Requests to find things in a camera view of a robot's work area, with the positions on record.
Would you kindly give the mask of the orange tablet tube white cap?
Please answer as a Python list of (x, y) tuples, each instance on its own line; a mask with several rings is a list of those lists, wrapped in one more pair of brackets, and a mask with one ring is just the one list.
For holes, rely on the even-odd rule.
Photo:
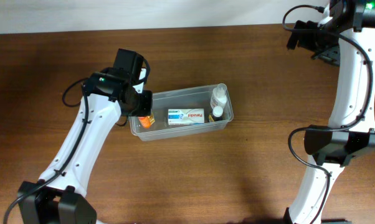
[(144, 127), (145, 129), (148, 129), (152, 126), (150, 125), (149, 116), (138, 117), (138, 120), (140, 121), (142, 127)]

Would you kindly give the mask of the white blue medicine box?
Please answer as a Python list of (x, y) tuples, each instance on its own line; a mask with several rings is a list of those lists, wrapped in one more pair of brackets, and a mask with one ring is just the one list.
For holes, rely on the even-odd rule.
[(204, 124), (204, 110), (196, 109), (169, 109), (168, 124), (170, 126)]

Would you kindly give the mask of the clear plastic container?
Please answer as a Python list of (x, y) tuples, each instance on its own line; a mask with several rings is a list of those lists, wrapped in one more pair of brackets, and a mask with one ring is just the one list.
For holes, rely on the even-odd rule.
[[(153, 95), (152, 107), (155, 122), (150, 128), (145, 129), (142, 127), (138, 118), (130, 118), (132, 134), (138, 136), (142, 141), (153, 141), (224, 129), (227, 123), (232, 121), (234, 117), (228, 90), (226, 93), (227, 103), (223, 109), (222, 121), (209, 121), (209, 114), (213, 110), (210, 105), (212, 90), (217, 85), (218, 84), (155, 93)], [(179, 126), (170, 126), (168, 124), (169, 109), (196, 108), (202, 108), (204, 110), (204, 124)]]

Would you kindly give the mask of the dark bottle white cap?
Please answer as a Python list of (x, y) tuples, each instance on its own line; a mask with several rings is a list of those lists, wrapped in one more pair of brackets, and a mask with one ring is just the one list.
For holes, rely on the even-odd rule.
[(210, 122), (222, 121), (223, 112), (224, 110), (221, 106), (215, 106), (209, 114), (209, 121)]

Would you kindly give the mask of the white spray bottle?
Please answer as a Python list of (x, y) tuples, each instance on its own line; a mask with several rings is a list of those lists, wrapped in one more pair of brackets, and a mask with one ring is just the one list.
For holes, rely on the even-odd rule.
[(227, 103), (227, 86), (223, 83), (218, 84), (213, 90), (210, 100), (211, 108), (214, 109), (216, 106), (220, 106), (222, 109), (225, 108)]

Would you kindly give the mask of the small gold lid balm jar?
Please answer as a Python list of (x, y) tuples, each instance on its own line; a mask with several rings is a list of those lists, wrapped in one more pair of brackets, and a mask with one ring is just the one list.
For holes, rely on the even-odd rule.
[(151, 113), (149, 115), (149, 121), (150, 121), (150, 125), (152, 125), (155, 122), (154, 113)]

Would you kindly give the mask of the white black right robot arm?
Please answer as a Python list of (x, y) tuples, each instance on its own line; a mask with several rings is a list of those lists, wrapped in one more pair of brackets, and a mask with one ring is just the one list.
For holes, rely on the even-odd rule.
[(306, 171), (284, 223), (320, 223), (331, 188), (351, 160), (375, 151), (375, 0), (330, 1), (318, 22), (297, 21), (287, 47), (339, 67), (326, 126), (302, 128)]

